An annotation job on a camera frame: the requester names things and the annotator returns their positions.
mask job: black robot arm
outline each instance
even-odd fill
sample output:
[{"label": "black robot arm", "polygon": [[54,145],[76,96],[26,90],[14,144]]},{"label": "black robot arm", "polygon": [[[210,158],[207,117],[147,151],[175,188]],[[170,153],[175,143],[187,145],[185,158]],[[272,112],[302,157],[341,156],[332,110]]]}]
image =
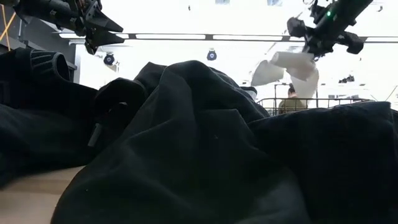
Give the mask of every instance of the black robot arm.
[{"label": "black robot arm", "polygon": [[101,12],[100,0],[0,0],[0,4],[13,7],[26,23],[36,17],[85,36],[90,54],[95,54],[99,46],[124,42],[111,33],[122,32],[123,28]]},{"label": "black robot arm", "polygon": [[347,52],[358,54],[364,42],[356,35],[346,32],[348,26],[355,25],[355,19],[373,2],[373,0],[338,0],[327,7],[318,6],[318,0],[310,8],[315,28],[307,27],[304,21],[290,18],[287,21],[289,34],[304,37],[303,52],[322,57],[333,52],[335,44],[347,46]]}]

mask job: table surface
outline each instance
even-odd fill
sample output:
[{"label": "table surface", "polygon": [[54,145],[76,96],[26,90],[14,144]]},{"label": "table surface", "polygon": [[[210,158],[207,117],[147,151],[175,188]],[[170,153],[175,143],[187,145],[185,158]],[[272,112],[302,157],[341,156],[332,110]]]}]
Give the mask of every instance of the table surface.
[{"label": "table surface", "polygon": [[48,224],[62,192],[82,167],[23,177],[0,190],[1,224]]}]

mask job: person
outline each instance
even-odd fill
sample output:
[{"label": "person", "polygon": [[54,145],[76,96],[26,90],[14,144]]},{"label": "person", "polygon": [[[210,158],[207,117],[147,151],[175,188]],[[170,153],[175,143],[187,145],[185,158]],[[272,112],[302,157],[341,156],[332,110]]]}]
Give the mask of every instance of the person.
[{"label": "person", "polygon": [[287,97],[289,99],[282,100],[279,103],[278,114],[292,113],[306,108],[305,104],[301,100],[297,100],[296,91],[293,84],[289,84],[289,90],[287,91]]}]

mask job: black cloth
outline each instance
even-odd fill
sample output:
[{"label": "black cloth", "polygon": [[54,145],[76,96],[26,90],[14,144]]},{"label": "black cloth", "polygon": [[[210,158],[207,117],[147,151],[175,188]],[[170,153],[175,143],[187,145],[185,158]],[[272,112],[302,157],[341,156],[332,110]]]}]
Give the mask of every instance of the black cloth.
[{"label": "black cloth", "polygon": [[[389,103],[270,118],[232,79],[196,61],[149,63],[135,80],[94,92],[65,82],[55,91],[52,82],[31,89],[52,91],[39,96],[61,103],[22,107],[13,98],[0,107],[9,120],[0,128],[8,141],[0,147],[8,161],[0,179],[11,169],[87,163],[59,200],[53,224],[397,223],[398,116]],[[81,101],[67,98],[72,87]],[[32,134],[36,122],[70,143]],[[91,149],[84,143],[93,123],[104,128]],[[29,156],[16,153],[22,143]]]}]

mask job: security camera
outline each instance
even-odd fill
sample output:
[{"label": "security camera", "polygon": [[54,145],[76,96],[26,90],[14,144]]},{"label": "security camera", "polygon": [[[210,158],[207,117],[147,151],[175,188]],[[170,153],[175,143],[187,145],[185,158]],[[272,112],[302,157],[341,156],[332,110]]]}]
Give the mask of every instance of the security camera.
[{"label": "security camera", "polygon": [[106,53],[106,56],[104,58],[104,64],[105,65],[114,65],[116,63],[116,60],[114,59],[114,56],[112,53]]},{"label": "security camera", "polygon": [[217,54],[214,49],[210,49],[209,52],[207,53],[207,60],[216,60],[217,59]]}]

